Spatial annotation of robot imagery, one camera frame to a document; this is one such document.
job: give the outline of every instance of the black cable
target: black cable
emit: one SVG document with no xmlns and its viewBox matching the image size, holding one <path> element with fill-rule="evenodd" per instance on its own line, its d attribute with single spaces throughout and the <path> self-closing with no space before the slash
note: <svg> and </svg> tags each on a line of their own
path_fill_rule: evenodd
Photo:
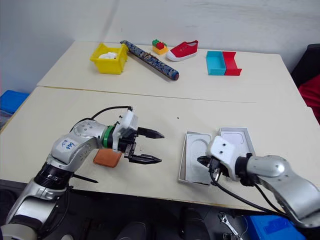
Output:
<svg viewBox="0 0 320 240">
<path fill-rule="evenodd" d="M 50 228 L 48 231 L 46 231 L 44 234 L 42 234 L 40 236 L 40 239 L 44 239 L 47 236 L 49 236 L 50 234 L 52 234 L 61 225 L 61 223 L 65 219 L 67 212 L 69 210 L 69 207 L 70 207 L 70 187 L 69 187 L 69 185 L 66 188 L 65 197 L 64 197 L 64 204 L 65 204 L 65 210 L 64 210 L 62 217 L 59 219 L 59 221 L 52 228 Z"/>
<path fill-rule="evenodd" d="M 254 186 L 256 187 L 256 189 L 258 189 L 258 191 L 261 193 L 262 197 L 264 198 L 264 200 L 270 205 L 270 207 L 272 207 L 274 210 L 276 210 L 278 213 L 280 214 L 284 214 L 283 211 L 281 211 L 279 208 L 277 208 L 275 205 L 273 205 L 273 203 L 268 199 L 268 197 L 266 196 L 266 194 L 262 191 L 262 189 L 255 183 Z"/>
<path fill-rule="evenodd" d="M 206 212 L 206 214 L 205 214 L 205 216 L 204 216 L 204 218 L 203 218 L 203 220 L 205 220 L 206 219 L 206 217 L 207 217 L 207 215 L 208 215 L 208 213 L 210 212 L 210 210 L 212 209 L 212 206 L 209 208 L 209 210 Z"/>
<path fill-rule="evenodd" d="M 283 213 L 278 213 L 278 212 L 276 212 L 276 211 L 272 211 L 272 210 L 270 210 L 270 209 L 267 209 L 267 208 L 264 208 L 264 207 L 262 207 L 262 206 L 256 205 L 256 204 L 254 204 L 253 202 L 250 202 L 250 201 L 248 201 L 248 200 L 246 200 L 246 199 L 244 199 L 244 198 L 236 195 L 235 193 L 233 193 L 233 192 L 229 191 L 228 189 L 224 188 L 223 186 L 221 186 L 221 185 L 215 180 L 213 172 L 209 172 L 209 173 L 210 173 L 210 177 L 211 177 L 212 182 L 213 182 L 212 185 L 217 186 L 219 189 L 221 189 L 222 191 L 224 191 L 226 194 L 229 194 L 231 197 L 234 197 L 235 199 L 237 199 L 237 200 L 239 200 L 239 201 L 241 201 L 241 202 L 243 202 L 243 203 L 245 203 L 245 204 L 247 204 L 247 205 L 249 205 L 249 206 L 251 206 L 251 207 L 253 207 L 253 208 L 255 208 L 255 209 L 258 209 L 258 210 L 260 210 L 260 211 L 266 212 L 266 213 L 268 213 L 268 214 L 278 215 L 278 216 L 284 217 L 284 218 L 286 218 L 286 219 L 288 218 L 287 215 L 285 215 L 285 214 L 283 214 Z"/>
<path fill-rule="evenodd" d="M 95 119 L 95 117 L 97 117 L 98 115 L 102 114 L 105 111 L 111 110 L 111 109 L 129 109 L 130 111 L 133 110 L 132 106 L 111 106 L 111 107 L 107 107 L 105 109 L 102 109 L 101 111 L 98 111 L 95 115 L 93 115 L 91 117 L 91 119 Z"/>
</svg>

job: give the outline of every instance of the red lego brick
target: red lego brick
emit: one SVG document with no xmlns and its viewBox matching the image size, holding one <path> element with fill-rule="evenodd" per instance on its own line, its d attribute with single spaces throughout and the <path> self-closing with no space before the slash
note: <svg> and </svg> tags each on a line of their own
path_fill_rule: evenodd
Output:
<svg viewBox="0 0 320 240">
<path fill-rule="evenodd" d="M 156 44 L 156 48 L 159 49 L 159 50 L 163 49 L 164 47 L 165 47 L 165 45 L 162 42 L 158 42 Z"/>
</svg>

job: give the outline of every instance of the handwritten label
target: handwritten label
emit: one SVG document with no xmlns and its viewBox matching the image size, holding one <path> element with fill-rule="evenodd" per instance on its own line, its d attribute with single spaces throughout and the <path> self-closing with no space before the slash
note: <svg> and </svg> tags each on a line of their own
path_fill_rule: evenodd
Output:
<svg viewBox="0 0 320 240">
<path fill-rule="evenodd" d="M 72 140 L 69 137 L 66 137 L 60 141 L 60 143 L 56 146 L 56 149 L 61 153 L 71 152 L 78 143 Z"/>
</svg>

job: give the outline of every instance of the white box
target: white box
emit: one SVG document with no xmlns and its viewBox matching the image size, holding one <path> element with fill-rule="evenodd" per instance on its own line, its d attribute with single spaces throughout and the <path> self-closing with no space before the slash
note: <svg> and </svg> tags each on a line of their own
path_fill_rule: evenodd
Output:
<svg viewBox="0 0 320 240">
<path fill-rule="evenodd" d="M 224 140 L 234 144 L 241 157 L 246 157 L 247 153 L 256 155 L 248 129 L 246 127 L 220 127 L 218 131 Z"/>
<path fill-rule="evenodd" d="M 193 183 L 210 184 L 208 168 L 198 162 L 198 158 L 207 155 L 212 135 L 208 133 L 188 133 L 186 135 L 185 180 Z"/>
<path fill-rule="evenodd" d="M 187 131 L 184 139 L 181 164 L 178 175 L 178 181 L 182 183 L 188 183 L 193 185 L 207 185 L 204 183 L 191 182 L 186 180 L 186 148 L 187 148 L 187 135 L 188 134 L 200 134 L 199 132 Z M 223 137 L 225 140 L 234 144 L 238 149 L 238 154 L 241 157 L 246 157 L 247 153 L 252 153 L 253 156 L 256 155 L 254 146 L 251 141 L 248 129 L 246 127 L 221 127 L 218 131 L 218 135 Z"/>
</svg>

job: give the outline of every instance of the white shoe sole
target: white shoe sole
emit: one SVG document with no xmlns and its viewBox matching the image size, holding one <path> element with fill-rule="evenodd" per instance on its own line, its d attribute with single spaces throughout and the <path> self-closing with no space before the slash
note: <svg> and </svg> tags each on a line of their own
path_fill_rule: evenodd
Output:
<svg viewBox="0 0 320 240">
<path fill-rule="evenodd" d="M 179 61 L 186 60 L 188 58 L 191 58 L 191 57 L 197 55 L 197 52 L 198 51 L 196 51 L 195 53 L 192 53 L 190 55 L 183 56 L 183 57 L 176 57 L 171 51 L 168 51 L 165 56 L 171 61 L 179 62 Z"/>
</svg>

